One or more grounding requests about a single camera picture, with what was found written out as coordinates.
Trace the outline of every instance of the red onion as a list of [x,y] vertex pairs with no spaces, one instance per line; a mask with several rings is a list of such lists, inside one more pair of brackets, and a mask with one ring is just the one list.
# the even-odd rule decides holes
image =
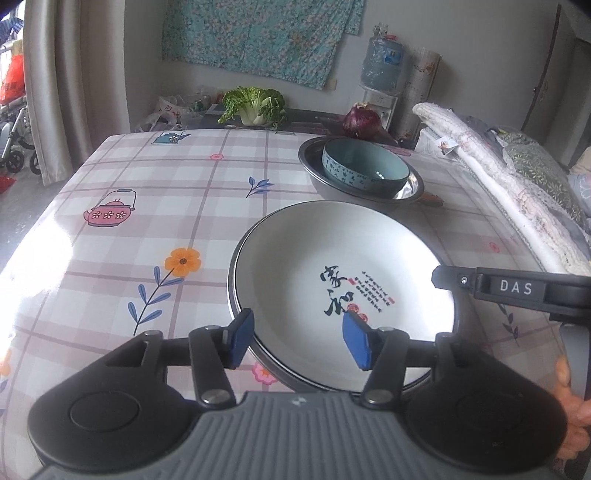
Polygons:
[[367,103],[356,103],[345,115],[343,130],[347,137],[371,140],[382,128],[379,115],[367,107]]

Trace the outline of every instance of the blue ceramic bowl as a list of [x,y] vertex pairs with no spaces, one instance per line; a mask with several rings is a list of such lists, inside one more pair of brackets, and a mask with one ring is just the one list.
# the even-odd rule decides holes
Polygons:
[[327,175],[350,187],[393,198],[410,175],[398,155],[373,143],[335,138],[324,145],[322,166]]

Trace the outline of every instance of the human hand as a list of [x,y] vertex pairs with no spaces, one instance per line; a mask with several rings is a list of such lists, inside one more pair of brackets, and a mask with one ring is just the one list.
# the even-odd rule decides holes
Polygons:
[[573,394],[569,363],[564,355],[556,361],[554,396],[564,408],[569,422],[566,437],[556,456],[561,460],[572,460],[589,446],[589,434],[583,427],[591,425],[591,400],[583,401]]

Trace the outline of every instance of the folded blanket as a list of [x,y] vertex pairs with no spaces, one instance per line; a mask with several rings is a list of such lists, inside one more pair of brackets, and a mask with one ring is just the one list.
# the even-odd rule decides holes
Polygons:
[[551,212],[563,210],[543,190],[499,158],[452,111],[432,103],[418,103],[413,112],[439,136],[452,137],[458,143],[458,157],[505,209],[546,271],[591,276],[585,254]]

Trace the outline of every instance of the white plate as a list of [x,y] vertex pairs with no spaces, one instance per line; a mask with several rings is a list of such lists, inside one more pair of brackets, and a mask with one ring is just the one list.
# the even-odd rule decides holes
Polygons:
[[[439,264],[421,239],[381,213],[343,202],[299,203],[265,217],[238,245],[230,307],[234,314],[252,309],[260,360],[287,373],[279,376],[289,386],[296,377],[295,384],[359,392],[369,373],[345,345],[341,308],[354,304],[373,328],[433,341],[454,326],[452,294],[431,283]],[[407,369],[405,384],[427,372]]]

